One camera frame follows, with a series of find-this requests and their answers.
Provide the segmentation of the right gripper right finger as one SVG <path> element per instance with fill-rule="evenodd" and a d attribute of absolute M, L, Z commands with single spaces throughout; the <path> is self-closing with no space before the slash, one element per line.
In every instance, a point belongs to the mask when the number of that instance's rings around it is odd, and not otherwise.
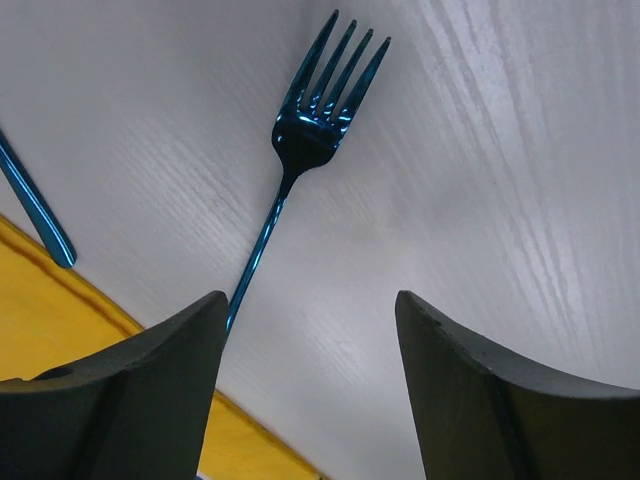
<path fill-rule="evenodd" d="M 395 317 L 427 478 L 638 478 L 638 390 L 526 358 L 410 291 Z"/>

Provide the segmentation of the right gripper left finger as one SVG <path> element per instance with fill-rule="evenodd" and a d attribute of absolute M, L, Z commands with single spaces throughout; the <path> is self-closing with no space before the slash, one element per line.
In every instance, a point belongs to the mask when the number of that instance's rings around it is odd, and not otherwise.
<path fill-rule="evenodd" d="M 3 381 L 2 478 L 195 478 L 227 313 L 213 291 L 95 354 Z"/>

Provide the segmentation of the yellow Pikachu cloth placemat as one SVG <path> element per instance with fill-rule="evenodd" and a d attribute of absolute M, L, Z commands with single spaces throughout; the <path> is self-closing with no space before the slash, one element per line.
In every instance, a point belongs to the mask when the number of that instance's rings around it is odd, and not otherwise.
<path fill-rule="evenodd" d="M 1 221 L 1 377 L 30 379 L 140 333 L 141 326 L 80 275 L 59 268 Z M 200 460 L 203 479 L 319 479 L 321 473 L 217 393 Z"/>

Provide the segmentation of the blue metal spoon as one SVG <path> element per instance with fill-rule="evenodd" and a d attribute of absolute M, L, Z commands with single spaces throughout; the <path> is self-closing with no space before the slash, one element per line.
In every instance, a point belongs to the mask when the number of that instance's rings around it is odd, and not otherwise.
<path fill-rule="evenodd" d="M 73 268 L 77 253 L 72 242 L 4 133 L 1 133 L 1 170 L 49 256 L 59 267 Z"/>

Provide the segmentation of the blue metal fork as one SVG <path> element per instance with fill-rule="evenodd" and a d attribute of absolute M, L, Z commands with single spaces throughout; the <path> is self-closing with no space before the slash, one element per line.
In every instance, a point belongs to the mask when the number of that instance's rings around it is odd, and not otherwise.
<path fill-rule="evenodd" d="M 294 183 L 305 172 L 326 165 L 334 157 L 390 46 L 391 39 L 386 38 L 364 68 L 344 103 L 339 104 L 373 31 L 369 29 L 365 33 L 336 83 L 327 91 L 329 81 L 356 30 L 357 22 L 351 21 L 316 84 L 311 85 L 312 75 L 338 17 L 339 11 L 334 10 L 320 30 L 296 72 L 276 117 L 271 143 L 281 162 L 283 174 L 273 204 L 229 302 L 227 331 L 231 330 L 235 322 Z"/>

